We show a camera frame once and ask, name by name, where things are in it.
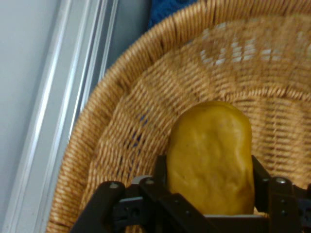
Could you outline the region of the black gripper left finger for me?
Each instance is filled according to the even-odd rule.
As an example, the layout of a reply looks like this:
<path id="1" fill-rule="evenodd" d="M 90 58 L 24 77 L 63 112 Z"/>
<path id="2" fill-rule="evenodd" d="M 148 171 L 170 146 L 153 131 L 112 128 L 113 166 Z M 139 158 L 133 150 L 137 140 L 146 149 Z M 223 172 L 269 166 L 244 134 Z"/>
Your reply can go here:
<path id="1" fill-rule="evenodd" d="M 166 188 L 166 157 L 156 159 L 152 176 L 125 187 L 101 183 L 74 223 L 72 233 L 123 233 L 140 226 L 145 233 L 218 233 L 220 230 L 180 194 Z"/>

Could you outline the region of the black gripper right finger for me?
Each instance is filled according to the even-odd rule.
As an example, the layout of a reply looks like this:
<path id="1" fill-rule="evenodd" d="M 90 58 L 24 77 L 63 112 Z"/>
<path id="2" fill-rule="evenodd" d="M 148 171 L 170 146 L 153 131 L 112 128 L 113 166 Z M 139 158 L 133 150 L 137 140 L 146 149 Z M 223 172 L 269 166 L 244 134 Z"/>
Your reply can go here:
<path id="1" fill-rule="evenodd" d="M 255 208 L 268 215 L 270 233 L 311 231 L 311 185 L 298 187 L 285 177 L 271 176 L 252 156 Z"/>

